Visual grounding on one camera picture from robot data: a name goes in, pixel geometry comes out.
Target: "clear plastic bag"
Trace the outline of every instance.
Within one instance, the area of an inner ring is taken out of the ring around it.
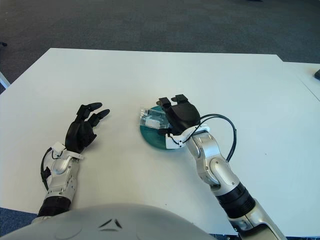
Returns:
[[[152,129],[168,129],[170,124],[163,111],[148,108],[140,110],[140,125]]]

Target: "gray carpet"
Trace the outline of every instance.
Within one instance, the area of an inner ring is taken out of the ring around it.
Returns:
[[[49,48],[278,54],[320,63],[319,0],[0,0],[13,82]]]

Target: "white desk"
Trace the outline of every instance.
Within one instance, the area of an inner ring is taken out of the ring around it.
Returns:
[[[188,150],[152,148],[139,132],[140,107],[181,93],[233,121],[231,167],[283,233],[320,235],[320,103],[276,55],[50,49],[0,95],[0,206],[38,212],[43,154],[81,104],[102,102],[111,113],[83,152],[72,207],[140,203],[234,234]],[[226,155],[230,126],[208,124]]]
[[[301,63],[301,62],[284,62],[295,76],[314,94],[320,101],[320,80],[314,77],[315,73],[320,69],[317,63]]]

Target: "black object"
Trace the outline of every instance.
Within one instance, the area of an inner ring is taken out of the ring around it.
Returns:
[[[50,169],[48,167],[46,167],[46,169],[44,170],[44,161],[45,158],[47,156],[47,154],[52,150],[52,148],[50,147],[44,154],[42,161],[41,161],[41,166],[40,166],[40,175],[41,175],[41,179],[42,182],[44,184],[45,189],[48,191],[49,187],[48,187],[48,183],[47,183],[47,178],[51,175]]]
[[[71,201],[64,196],[47,197],[39,210],[38,217],[55,216],[69,211]]]
[[[171,102],[166,97],[159,98],[159,101],[156,102],[157,105],[161,106],[162,110],[165,112],[166,118],[172,126],[172,128],[168,129],[159,129],[158,133],[160,135],[165,135],[167,133],[180,135],[186,129],[199,124],[200,114],[196,107],[188,101],[188,98],[186,98],[185,95],[175,95],[171,100],[177,104],[171,105]]]
[[[67,150],[81,153],[85,147],[96,138],[93,127],[97,126],[99,121],[110,113],[109,109],[103,110],[98,114],[92,114],[88,121],[85,121],[90,113],[102,106],[101,102],[95,102],[88,105],[81,105],[74,122],[71,123],[65,136],[65,147]]]
[[[320,80],[320,69],[314,74],[314,77]]]
[[[241,182],[232,191],[216,198],[231,219],[246,215],[256,205],[255,200]]]

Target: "black cable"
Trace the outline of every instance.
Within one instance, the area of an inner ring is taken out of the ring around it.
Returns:
[[[45,170],[44,170],[44,161],[45,161],[45,158],[47,156],[47,154],[52,150],[52,148],[48,148],[48,150],[45,152],[43,158],[42,158],[42,161],[41,161],[41,167],[40,167],[40,174],[41,174],[41,178],[42,178],[42,182],[44,184],[44,187],[46,190],[49,189],[48,187],[48,183],[47,183],[47,178],[45,177]]]
[[[201,119],[204,119],[204,118],[207,118],[205,120],[203,120],[202,122],[200,122],[200,124],[195,128],[195,130],[190,134],[190,136],[183,142],[185,143],[186,141],[188,141],[193,135],[194,133],[198,130],[198,128],[201,127],[201,125],[205,122],[205,121],[208,121],[209,119],[224,119],[226,120],[228,123],[230,123],[230,125],[232,126],[232,130],[233,130],[233,142],[232,142],[232,146],[231,146],[231,149],[230,149],[230,152],[228,154],[228,156],[226,157],[226,161],[229,162],[231,157],[233,156],[234,152],[235,152],[235,149],[236,149],[236,145],[237,145],[237,129],[235,127],[235,125],[233,124],[233,122],[227,118],[226,116],[223,116],[221,114],[207,114],[207,115],[204,115],[202,117],[200,117],[200,120]]]
[[[178,142],[176,142],[172,136],[170,136],[170,135],[169,135],[169,138],[171,138],[171,139],[172,139],[172,141],[173,141],[175,144],[179,145],[179,143],[178,143]]]
[[[61,155],[62,155],[62,153],[60,154],[60,156],[57,155],[57,157],[54,157],[54,151],[51,152],[51,157],[54,160],[59,159],[61,157]]]

